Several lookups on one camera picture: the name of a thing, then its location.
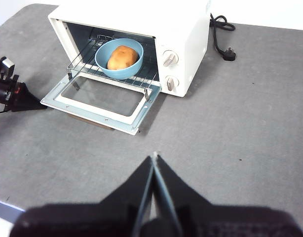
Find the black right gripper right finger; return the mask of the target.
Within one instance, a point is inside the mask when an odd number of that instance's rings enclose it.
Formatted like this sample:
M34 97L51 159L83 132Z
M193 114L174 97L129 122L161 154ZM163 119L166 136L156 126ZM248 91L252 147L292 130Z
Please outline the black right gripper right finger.
M262 206L217 205L185 183L156 155L156 200L181 237L303 237L293 216Z

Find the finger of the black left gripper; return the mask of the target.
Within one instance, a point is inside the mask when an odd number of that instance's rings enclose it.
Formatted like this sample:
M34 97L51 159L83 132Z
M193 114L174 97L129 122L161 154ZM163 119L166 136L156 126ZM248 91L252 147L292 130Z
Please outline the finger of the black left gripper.
M45 110L47 107L40 103L37 98L21 98L14 102L12 106L13 112Z
M21 98L36 98L27 88L25 83L20 83L16 89L16 101Z

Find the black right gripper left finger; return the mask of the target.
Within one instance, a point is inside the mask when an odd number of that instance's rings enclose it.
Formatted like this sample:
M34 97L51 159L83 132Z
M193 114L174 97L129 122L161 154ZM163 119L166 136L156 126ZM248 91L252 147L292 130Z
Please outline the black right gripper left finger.
M53 203L22 213L12 237L136 237L151 199L152 158L97 203Z

